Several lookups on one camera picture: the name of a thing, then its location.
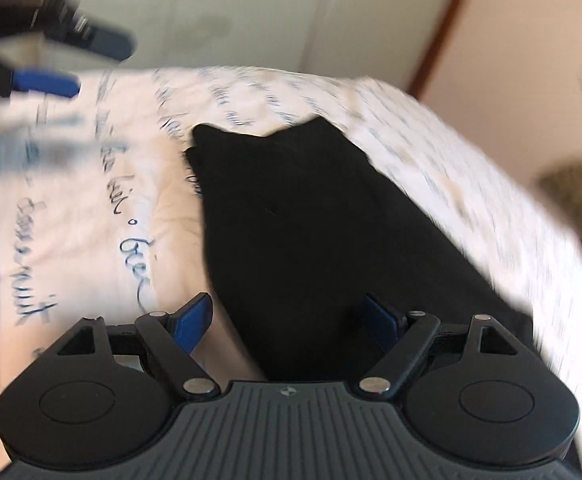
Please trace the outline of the black pants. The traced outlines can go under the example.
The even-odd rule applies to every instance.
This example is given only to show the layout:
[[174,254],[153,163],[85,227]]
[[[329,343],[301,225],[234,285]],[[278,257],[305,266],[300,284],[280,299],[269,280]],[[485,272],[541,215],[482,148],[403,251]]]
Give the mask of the black pants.
[[268,136],[196,126],[186,153],[201,188],[214,292],[264,377],[352,380],[382,356],[364,300],[462,324],[508,306],[433,221],[323,118]]

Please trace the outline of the white script-print bedspread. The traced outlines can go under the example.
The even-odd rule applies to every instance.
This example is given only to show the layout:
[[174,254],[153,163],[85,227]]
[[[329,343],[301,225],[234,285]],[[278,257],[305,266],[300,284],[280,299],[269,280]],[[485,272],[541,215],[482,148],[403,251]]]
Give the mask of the white script-print bedspread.
[[[427,107],[384,82],[256,67],[98,70],[0,100],[0,392],[84,316],[134,321],[206,289],[192,127],[327,118],[513,306],[581,408],[582,246]],[[0,469],[6,453],[0,444]]]

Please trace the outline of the white wardrobe door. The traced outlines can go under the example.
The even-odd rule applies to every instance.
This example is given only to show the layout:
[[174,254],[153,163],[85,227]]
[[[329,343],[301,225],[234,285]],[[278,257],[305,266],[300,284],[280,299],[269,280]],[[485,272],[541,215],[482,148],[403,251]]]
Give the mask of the white wardrobe door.
[[74,0],[132,32],[126,68],[259,66],[406,88],[451,0]]

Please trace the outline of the brown wooden door frame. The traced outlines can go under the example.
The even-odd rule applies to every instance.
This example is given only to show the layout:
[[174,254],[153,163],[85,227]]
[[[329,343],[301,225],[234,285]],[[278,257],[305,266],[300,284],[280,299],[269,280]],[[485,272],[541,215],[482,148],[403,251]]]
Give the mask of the brown wooden door frame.
[[427,89],[433,76],[435,66],[440,61],[448,40],[451,39],[453,28],[459,19],[465,2],[466,0],[448,1],[448,6],[445,9],[442,20],[435,30],[435,34],[430,41],[427,51],[425,51],[425,55],[421,60],[417,72],[410,81],[407,92],[415,99],[419,100],[425,93],[425,89]]

